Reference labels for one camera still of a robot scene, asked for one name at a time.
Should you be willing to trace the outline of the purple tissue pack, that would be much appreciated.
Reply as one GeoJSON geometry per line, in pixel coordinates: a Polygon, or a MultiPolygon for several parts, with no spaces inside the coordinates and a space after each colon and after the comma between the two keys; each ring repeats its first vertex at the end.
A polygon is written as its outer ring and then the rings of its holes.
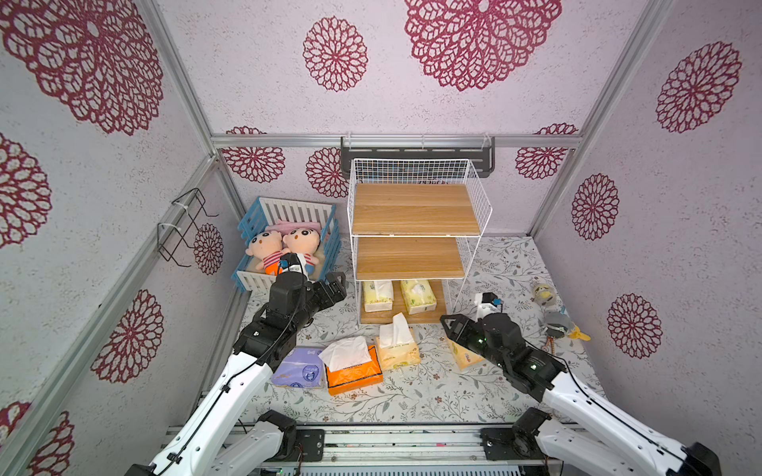
{"type": "Polygon", "coordinates": [[[321,388],[325,381],[325,364],[319,358],[321,351],[319,347],[296,347],[275,371],[271,383],[276,387],[321,388]]]}

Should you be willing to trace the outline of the orange tissue pack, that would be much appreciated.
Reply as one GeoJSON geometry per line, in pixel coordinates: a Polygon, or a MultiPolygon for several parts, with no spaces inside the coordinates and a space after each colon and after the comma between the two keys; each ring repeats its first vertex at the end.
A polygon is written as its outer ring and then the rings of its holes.
{"type": "Polygon", "coordinates": [[[338,396],[383,382],[375,345],[364,336],[347,337],[331,343],[319,353],[327,372],[327,392],[338,396]]]}

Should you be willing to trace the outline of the yellow tissue pack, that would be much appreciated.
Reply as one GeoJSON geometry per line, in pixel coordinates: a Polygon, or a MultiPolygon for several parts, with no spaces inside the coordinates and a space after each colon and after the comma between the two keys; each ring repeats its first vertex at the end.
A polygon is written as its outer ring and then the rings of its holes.
{"type": "Polygon", "coordinates": [[[384,373],[421,363],[418,344],[403,313],[397,313],[391,323],[379,327],[376,350],[384,373]]]}
{"type": "Polygon", "coordinates": [[[450,347],[454,362],[456,362],[456,366],[458,366],[458,369],[460,370],[466,370],[468,367],[472,367],[484,360],[482,356],[466,349],[452,340],[448,341],[448,347],[450,347]]]}

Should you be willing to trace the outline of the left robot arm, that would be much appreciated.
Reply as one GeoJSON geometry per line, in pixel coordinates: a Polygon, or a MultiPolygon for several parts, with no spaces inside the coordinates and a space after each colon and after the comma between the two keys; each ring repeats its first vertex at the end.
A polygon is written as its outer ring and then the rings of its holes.
{"type": "Polygon", "coordinates": [[[297,425],[268,411],[244,438],[223,448],[251,399],[269,383],[296,347],[301,329],[320,311],[346,298],[346,277],[331,272],[311,282],[285,272],[270,288],[269,301],[256,311],[234,342],[232,353],[204,400],[177,436],[147,465],[129,475],[247,475],[261,463],[283,459],[296,445],[297,425]]]}

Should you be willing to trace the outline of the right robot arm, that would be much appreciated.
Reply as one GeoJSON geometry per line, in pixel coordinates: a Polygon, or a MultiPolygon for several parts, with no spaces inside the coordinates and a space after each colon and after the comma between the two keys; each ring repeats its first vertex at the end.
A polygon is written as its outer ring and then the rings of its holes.
{"type": "Polygon", "coordinates": [[[684,445],[639,422],[583,384],[560,357],[529,343],[505,313],[441,318],[446,337],[497,366],[511,386],[545,405],[513,430],[543,454],[591,475],[718,475],[705,445],[684,445]]]}

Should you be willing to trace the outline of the green tissue pack left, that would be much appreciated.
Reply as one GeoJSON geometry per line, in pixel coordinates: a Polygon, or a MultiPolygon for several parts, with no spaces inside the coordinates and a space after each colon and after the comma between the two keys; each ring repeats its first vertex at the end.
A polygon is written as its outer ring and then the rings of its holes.
{"type": "Polygon", "coordinates": [[[391,281],[365,281],[362,287],[365,313],[379,313],[379,311],[393,309],[394,288],[391,281]]]}

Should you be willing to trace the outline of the green tissue pack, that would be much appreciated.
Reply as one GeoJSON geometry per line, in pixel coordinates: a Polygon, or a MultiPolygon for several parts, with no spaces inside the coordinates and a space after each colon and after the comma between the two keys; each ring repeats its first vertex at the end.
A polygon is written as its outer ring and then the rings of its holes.
{"type": "Polygon", "coordinates": [[[393,309],[394,288],[391,281],[365,281],[362,287],[365,313],[379,313],[379,311],[393,309]]]}
{"type": "Polygon", "coordinates": [[[402,280],[400,290],[409,315],[434,311],[438,305],[436,295],[428,280],[402,280]]]}

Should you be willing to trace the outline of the green tissue pack right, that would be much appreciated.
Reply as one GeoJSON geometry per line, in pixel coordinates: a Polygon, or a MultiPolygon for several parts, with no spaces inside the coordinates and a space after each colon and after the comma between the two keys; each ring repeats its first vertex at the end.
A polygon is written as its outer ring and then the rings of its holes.
{"type": "Polygon", "coordinates": [[[434,311],[438,305],[436,295],[428,280],[402,280],[400,290],[409,315],[434,311]]]}

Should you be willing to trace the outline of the pink doll plush right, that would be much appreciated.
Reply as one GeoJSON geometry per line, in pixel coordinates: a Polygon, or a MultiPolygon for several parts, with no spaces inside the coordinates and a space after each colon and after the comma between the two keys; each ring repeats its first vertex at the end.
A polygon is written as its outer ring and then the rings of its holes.
{"type": "Polygon", "coordinates": [[[321,245],[321,234],[312,228],[297,228],[283,237],[283,243],[284,249],[305,255],[309,277],[311,277],[317,266],[321,264],[321,259],[317,255],[321,245]]]}

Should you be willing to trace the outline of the pink doll plush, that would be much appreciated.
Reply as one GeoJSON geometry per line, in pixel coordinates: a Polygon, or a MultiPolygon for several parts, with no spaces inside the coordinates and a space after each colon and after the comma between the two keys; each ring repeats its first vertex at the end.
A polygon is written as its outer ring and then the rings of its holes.
{"type": "Polygon", "coordinates": [[[245,253],[252,259],[250,271],[278,276],[281,273],[280,260],[284,254],[283,235],[278,231],[264,231],[249,242],[245,253]]]}
{"type": "Polygon", "coordinates": [[[317,266],[321,264],[321,259],[317,255],[321,245],[321,234],[312,228],[297,228],[283,237],[283,243],[284,249],[305,255],[309,277],[311,277],[317,266]]]}

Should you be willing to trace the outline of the blue white slatted crate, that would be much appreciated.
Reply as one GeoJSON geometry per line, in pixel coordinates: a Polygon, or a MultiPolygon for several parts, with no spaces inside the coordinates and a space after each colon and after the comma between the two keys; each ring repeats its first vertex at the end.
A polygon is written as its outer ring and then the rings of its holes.
{"type": "Polygon", "coordinates": [[[337,207],[329,203],[257,198],[238,225],[245,254],[232,275],[242,292],[267,292],[295,253],[300,269],[319,281],[335,269],[341,249],[337,207]]]}

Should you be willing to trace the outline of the pink doll plush left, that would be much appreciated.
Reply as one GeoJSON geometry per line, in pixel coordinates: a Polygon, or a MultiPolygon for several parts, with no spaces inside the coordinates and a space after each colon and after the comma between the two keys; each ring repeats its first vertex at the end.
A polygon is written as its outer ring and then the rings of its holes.
{"type": "Polygon", "coordinates": [[[280,260],[284,254],[283,235],[278,231],[264,231],[249,242],[245,253],[252,259],[250,271],[278,276],[281,273],[280,260]]]}

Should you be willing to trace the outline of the yellow grey penguin plush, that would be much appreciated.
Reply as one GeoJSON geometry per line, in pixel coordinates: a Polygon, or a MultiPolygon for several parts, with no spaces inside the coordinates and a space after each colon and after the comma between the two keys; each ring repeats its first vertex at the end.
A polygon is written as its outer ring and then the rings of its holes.
{"type": "Polygon", "coordinates": [[[547,283],[533,283],[532,294],[535,303],[542,309],[555,309],[557,311],[561,308],[556,289],[547,283]]]}

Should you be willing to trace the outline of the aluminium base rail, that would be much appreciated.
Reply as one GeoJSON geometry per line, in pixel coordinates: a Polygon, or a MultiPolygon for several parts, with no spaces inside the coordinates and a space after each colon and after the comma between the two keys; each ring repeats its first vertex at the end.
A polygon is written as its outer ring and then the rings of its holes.
{"type": "Polygon", "coordinates": [[[591,472],[603,460],[603,448],[583,434],[545,420],[537,432],[525,424],[420,424],[420,426],[298,426],[280,414],[256,422],[240,440],[225,447],[229,424],[188,426],[156,455],[147,470],[153,475],[247,475],[268,460],[356,463],[371,465],[399,456],[436,464],[463,466],[476,460],[555,459],[591,472]]]}

